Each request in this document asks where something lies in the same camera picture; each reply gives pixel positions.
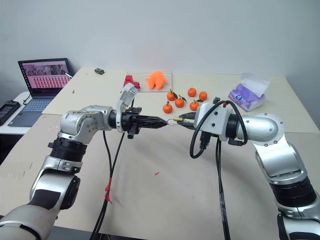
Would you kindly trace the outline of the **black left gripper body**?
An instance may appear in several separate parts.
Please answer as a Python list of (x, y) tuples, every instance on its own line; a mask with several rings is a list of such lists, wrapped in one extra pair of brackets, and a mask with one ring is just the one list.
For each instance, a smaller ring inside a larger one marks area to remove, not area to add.
[(133, 139), (140, 132), (140, 113), (141, 107), (129, 107), (121, 116), (121, 126), (124, 132), (127, 132), (127, 138)]

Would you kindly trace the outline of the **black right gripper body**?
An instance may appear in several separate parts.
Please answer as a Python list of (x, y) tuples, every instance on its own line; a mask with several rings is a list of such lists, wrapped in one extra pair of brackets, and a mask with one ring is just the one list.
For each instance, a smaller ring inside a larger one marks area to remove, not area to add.
[(202, 131), (200, 136), (200, 149), (205, 150), (210, 143), (211, 137), (217, 138), (217, 134), (213, 134), (210, 132)]

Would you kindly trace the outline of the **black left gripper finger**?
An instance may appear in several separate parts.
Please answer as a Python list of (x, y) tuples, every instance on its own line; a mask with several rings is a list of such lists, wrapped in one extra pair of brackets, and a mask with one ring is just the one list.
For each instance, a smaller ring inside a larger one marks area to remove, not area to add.
[(139, 121), (143, 123), (166, 123), (166, 121), (158, 116), (140, 115)]
[(140, 122), (139, 127), (140, 128), (146, 128), (146, 129), (159, 129), (162, 127), (165, 127), (167, 125), (166, 122)]

